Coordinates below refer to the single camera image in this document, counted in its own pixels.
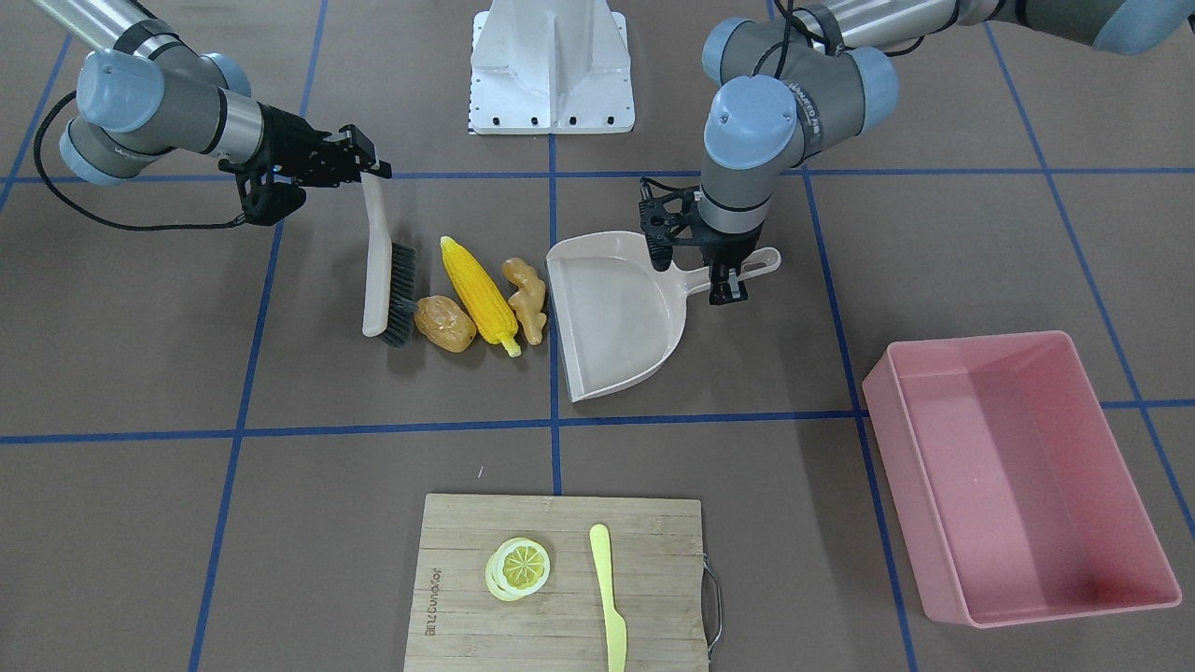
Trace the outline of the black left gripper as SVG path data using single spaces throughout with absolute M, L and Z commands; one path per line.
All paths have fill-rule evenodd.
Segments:
M 755 250 L 762 226 L 740 233 L 713 230 L 698 209 L 698 188 L 673 188 L 649 177 L 639 179 L 641 233 L 654 271 L 673 263 L 674 248 L 699 248 L 709 267 L 709 304 L 746 301 L 748 293 L 741 264 Z

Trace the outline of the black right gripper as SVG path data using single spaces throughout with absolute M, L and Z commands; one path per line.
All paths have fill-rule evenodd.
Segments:
M 229 227 L 272 226 L 304 204 L 304 184 L 337 188 L 361 183 L 364 175 L 390 181 L 390 161 L 376 157 L 375 143 L 358 126 L 336 133 L 315 132 L 307 120 L 261 104 L 263 127 L 256 149 L 241 161 L 225 152 L 220 171 L 234 175 L 243 213 Z

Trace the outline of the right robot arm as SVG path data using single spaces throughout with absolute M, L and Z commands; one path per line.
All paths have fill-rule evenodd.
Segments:
M 172 149 L 217 159 L 243 212 L 225 222 L 272 226 L 304 204 L 304 189 L 360 183 L 372 232 L 385 227 L 380 183 L 388 161 L 356 126 L 320 132 L 253 98 L 245 72 L 217 51 L 198 54 L 136 1 L 41 1 L 91 48 L 76 118 L 59 141 L 65 165 L 94 187 L 117 187 Z

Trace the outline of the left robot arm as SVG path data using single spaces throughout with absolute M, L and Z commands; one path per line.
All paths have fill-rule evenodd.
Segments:
M 927 35 L 982 22 L 1134 55 L 1182 24 L 1190 1 L 778 1 L 772 22 L 713 26 L 701 67 L 717 92 L 695 187 L 641 179 L 641 232 L 655 271 L 698 248 L 712 305 L 746 301 L 746 280 L 782 172 L 887 120 L 893 60 Z

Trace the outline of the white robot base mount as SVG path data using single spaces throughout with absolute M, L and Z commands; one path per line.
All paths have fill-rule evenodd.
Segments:
M 635 128 L 627 22 L 606 1 L 495 1 L 471 37 L 470 133 Z

